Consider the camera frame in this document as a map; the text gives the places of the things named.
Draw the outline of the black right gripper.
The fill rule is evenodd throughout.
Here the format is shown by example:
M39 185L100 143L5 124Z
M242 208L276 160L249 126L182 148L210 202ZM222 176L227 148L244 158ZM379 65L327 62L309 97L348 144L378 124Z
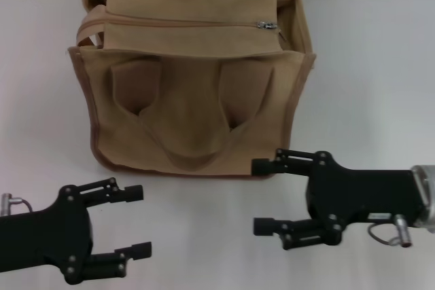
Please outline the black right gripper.
M425 208L410 170L352 170L326 151L277 149L273 159L251 161L251 176L308 176L307 206L314 219L254 218L255 236L278 235L283 249L323 242L338 245L352 223L391 223L402 246L411 246L408 229Z

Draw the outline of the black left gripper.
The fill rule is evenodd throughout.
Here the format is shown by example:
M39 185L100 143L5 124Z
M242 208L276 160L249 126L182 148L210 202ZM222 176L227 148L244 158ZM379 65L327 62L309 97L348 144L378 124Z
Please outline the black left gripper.
M114 177L60 189L48 208L1 218L1 271L57 267L70 285L82 280L124 278L128 260L152 256L144 242L90 256L92 232L86 206L143 200L141 185L122 189Z

